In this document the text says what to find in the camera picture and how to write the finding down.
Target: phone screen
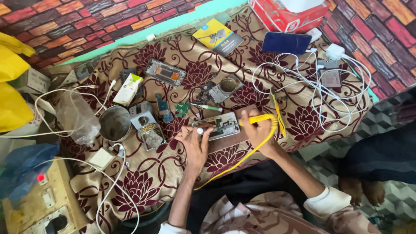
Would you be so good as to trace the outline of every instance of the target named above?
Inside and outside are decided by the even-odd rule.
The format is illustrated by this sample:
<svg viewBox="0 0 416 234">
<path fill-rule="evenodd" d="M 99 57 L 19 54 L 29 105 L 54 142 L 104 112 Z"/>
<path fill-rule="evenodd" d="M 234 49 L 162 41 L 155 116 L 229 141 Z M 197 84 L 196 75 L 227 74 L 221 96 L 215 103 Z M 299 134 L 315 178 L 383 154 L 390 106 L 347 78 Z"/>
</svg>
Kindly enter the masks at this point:
<svg viewBox="0 0 416 234">
<path fill-rule="evenodd" d="M 302 55 L 305 53 L 311 39 L 312 36 L 310 35 L 266 32 L 261 50 Z"/>
</svg>

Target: foot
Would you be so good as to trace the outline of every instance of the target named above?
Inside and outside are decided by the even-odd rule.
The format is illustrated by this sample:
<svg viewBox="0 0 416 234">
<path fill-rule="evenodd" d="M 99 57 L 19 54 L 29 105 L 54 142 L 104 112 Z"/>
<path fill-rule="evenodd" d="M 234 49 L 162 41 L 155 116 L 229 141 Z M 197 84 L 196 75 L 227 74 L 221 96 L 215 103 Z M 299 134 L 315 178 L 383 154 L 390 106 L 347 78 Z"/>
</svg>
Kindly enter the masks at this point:
<svg viewBox="0 0 416 234">
<path fill-rule="evenodd" d="M 383 204 L 386 191 L 384 190 L 383 184 L 380 181 L 369 182 L 363 180 L 362 190 L 371 205 L 379 206 Z"/>
<path fill-rule="evenodd" d="M 338 187 L 341 191 L 351 196 L 351 205 L 361 206 L 363 190 L 359 179 L 350 177 L 339 177 Z"/>
</svg>

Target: yellow booklet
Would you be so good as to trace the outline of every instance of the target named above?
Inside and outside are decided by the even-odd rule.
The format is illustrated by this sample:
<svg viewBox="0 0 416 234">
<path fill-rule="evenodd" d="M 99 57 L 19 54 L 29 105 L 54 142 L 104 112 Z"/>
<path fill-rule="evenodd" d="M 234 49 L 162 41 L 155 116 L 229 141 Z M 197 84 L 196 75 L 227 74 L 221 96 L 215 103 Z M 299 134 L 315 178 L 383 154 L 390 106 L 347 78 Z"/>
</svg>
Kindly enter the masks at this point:
<svg viewBox="0 0 416 234">
<path fill-rule="evenodd" d="M 222 56 L 227 56 L 244 41 L 239 35 L 216 19 L 210 20 L 193 36 L 206 47 Z"/>
</svg>

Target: red box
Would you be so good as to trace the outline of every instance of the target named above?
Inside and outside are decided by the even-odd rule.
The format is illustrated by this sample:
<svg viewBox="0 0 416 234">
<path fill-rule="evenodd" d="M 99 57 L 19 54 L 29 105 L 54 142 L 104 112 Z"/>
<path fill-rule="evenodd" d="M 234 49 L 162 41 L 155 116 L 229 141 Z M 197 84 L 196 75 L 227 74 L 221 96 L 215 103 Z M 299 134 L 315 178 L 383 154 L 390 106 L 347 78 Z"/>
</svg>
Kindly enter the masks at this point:
<svg viewBox="0 0 416 234">
<path fill-rule="evenodd" d="M 288 11 L 279 0 L 249 0 L 251 9 L 272 32 L 305 33 L 318 27 L 330 3 L 325 1 L 309 10 L 294 13 Z"/>
</svg>

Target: blue plastic bag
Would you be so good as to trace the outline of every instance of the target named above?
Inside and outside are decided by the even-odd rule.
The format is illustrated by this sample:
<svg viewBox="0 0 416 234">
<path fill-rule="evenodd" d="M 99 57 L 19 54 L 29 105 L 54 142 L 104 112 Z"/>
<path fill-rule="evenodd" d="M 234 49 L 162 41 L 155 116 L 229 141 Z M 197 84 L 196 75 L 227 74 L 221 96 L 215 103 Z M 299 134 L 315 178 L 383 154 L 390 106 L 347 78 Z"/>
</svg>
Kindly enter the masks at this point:
<svg viewBox="0 0 416 234">
<path fill-rule="evenodd" d="M 54 144 L 35 144 L 10 152 L 5 160 L 6 170 L 0 176 L 0 199 L 6 197 L 17 206 L 19 200 L 28 194 L 37 182 L 37 176 L 46 173 L 52 162 L 41 162 L 52 159 L 59 154 L 59 142 Z"/>
</svg>

